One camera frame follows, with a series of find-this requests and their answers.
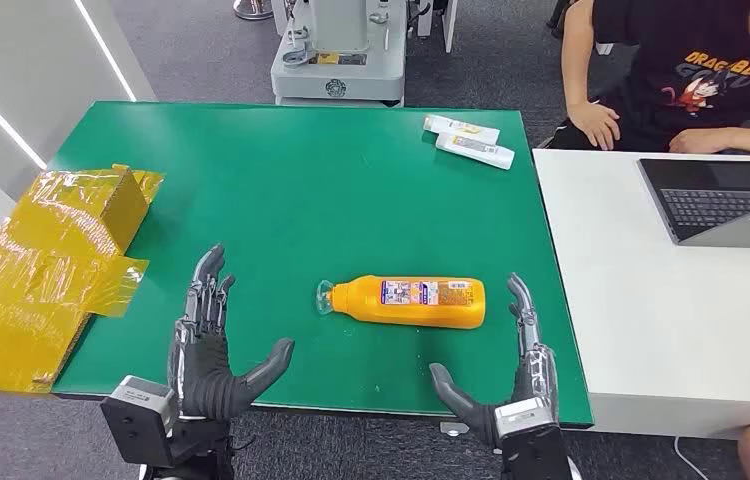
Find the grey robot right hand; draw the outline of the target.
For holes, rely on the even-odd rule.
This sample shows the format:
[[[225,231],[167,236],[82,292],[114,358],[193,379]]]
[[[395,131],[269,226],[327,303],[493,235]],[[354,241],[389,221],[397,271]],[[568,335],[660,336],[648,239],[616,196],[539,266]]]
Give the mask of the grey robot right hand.
[[[495,449],[502,449],[507,438],[560,427],[553,350],[541,340],[538,313],[525,282],[512,273],[507,287],[515,297],[509,311],[518,335],[518,365],[510,400],[481,404],[457,386],[444,365],[429,365],[438,398],[483,444]]]

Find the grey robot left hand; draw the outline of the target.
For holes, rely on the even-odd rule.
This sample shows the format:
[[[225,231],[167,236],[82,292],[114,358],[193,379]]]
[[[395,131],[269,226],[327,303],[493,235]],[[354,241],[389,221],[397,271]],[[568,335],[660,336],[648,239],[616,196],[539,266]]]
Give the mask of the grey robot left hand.
[[[244,374],[230,368],[226,320],[235,277],[220,276],[224,246],[216,244],[197,262],[175,321],[167,380],[184,419],[230,421],[248,409],[288,369],[295,341],[280,338],[267,358]]]

